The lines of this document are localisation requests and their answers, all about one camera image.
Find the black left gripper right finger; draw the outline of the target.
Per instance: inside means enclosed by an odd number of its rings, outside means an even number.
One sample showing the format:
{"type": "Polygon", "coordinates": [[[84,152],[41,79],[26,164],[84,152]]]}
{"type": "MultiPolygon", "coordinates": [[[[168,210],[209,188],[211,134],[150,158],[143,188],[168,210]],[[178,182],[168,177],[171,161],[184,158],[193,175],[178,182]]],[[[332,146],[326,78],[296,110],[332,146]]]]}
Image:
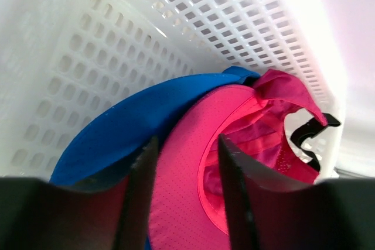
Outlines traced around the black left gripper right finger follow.
{"type": "Polygon", "coordinates": [[[374,180],[306,184],[219,136],[231,249],[373,249],[374,180]]]}

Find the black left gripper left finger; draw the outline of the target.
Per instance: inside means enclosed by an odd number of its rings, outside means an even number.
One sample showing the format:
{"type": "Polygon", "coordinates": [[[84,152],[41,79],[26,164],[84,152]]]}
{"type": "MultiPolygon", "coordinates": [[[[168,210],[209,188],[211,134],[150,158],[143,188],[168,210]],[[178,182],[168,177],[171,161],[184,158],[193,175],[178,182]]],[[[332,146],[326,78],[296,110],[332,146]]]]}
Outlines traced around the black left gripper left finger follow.
{"type": "Polygon", "coordinates": [[[158,156],[153,137],[93,182],[2,178],[1,248],[144,249],[158,156]]]}

